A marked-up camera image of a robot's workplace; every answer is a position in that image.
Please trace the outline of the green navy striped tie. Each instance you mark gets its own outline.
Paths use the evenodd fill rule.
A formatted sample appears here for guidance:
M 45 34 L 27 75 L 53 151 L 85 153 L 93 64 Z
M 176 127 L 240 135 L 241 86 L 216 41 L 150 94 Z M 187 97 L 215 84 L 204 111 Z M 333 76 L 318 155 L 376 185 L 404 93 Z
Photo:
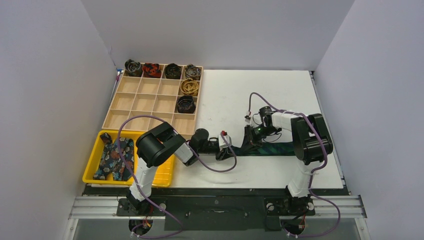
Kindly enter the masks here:
M 247 144 L 232 147 L 237 156 L 295 156 L 292 142 L 263 142 L 261 146 Z

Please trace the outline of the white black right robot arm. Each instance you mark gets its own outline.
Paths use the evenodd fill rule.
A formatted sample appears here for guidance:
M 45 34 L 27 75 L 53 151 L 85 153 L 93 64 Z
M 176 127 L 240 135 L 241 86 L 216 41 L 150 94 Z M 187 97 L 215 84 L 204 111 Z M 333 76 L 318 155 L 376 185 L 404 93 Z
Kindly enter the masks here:
M 296 156 L 294 175 L 285 188 L 282 208 L 299 215 L 309 208 L 314 174 L 325 165 L 333 142 L 320 113 L 307 116 L 264 106 L 258 111 L 260 124 L 246 125 L 239 156 Z

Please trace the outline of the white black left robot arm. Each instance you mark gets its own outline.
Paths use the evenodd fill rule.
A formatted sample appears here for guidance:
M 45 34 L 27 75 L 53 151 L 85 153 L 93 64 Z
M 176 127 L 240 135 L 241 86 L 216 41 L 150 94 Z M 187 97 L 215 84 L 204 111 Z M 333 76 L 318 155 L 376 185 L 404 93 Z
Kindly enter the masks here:
M 199 160 L 200 154 L 215 154 L 217 160 L 235 155 L 232 139 L 225 131 L 209 138 L 209 132 L 199 128 L 187 141 L 167 122 L 143 133 L 136 140 L 135 147 L 138 165 L 126 198 L 136 215 L 149 210 L 147 197 L 151 195 L 154 177 L 159 166 L 170 157 L 175 156 L 185 166 L 191 166 Z

